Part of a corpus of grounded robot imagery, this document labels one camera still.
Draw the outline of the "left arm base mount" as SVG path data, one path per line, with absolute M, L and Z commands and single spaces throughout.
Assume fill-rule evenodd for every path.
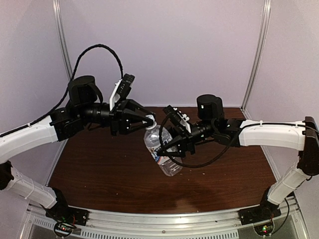
M 52 190 L 56 195 L 56 203 L 50 209 L 44 208 L 45 215 L 57 222 L 86 226 L 89 212 L 84 209 L 70 207 L 61 190 L 57 188 L 52 188 Z

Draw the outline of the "white water bottle cap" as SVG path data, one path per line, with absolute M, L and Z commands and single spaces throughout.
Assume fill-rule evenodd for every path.
M 150 126 L 148 126 L 148 127 L 147 127 L 147 130 L 153 129 L 153 128 L 155 128 L 155 127 L 158 125 L 157 122 L 156 122 L 156 120 L 155 120 L 154 115 L 146 115 L 146 117 L 147 117 L 148 119 L 151 119 L 151 120 L 153 121 L 153 124 L 150 125 Z

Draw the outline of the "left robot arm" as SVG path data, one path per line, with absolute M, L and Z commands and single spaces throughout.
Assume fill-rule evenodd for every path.
M 12 190 L 31 199 L 61 221 L 72 216 L 57 190 L 41 185 L 24 176 L 10 163 L 10 159 L 38 146 L 64 141 L 84 130 L 89 124 L 108 127 L 111 135 L 129 134 L 153 125 L 150 111 L 127 96 L 134 76 L 125 74 L 116 84 L 107 103 L 103 101 L 93 76 L 81 76 L 67 86 L 69 101 L 63 108 L 49 113 L 36 123 L 30 123 L 0 136 L 0 188 Z

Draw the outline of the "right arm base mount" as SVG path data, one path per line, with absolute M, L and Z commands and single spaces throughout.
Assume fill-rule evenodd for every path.
M 238 211 L 239 219 L 242 225 L 270 220 L 281 215 L 279 205 L 275 205 L 268 201 L 269 190 L 270 187 L 265 190 L 258 206 L 240 209 Z

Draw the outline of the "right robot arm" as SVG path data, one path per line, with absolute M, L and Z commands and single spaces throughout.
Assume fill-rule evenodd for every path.
M 168 143 L 160 140 L 158 155 L 185 157 L 186 152 L 195 153 L 195 146 L 207 143 L 209 138 L 225 148 L 208 163 L 219 159 L 230 147 L 273 146 L 295 149 L 298 162 L 275 184 L 266 190 L 261 205 L 256 208 L 259 219 L 267 219 L 283 200 L 304 181 L 319 173 L 319 130 L 313 117 L 296 122 L 263 122 L 248 119 L 226 119 L 222 99 L 205 94 L 197 99 L 197 115 L 200 119 L 191 124 L 187 115 L 177 108 L 164 108 L 165 119 L 173 124 L 173 139 Z

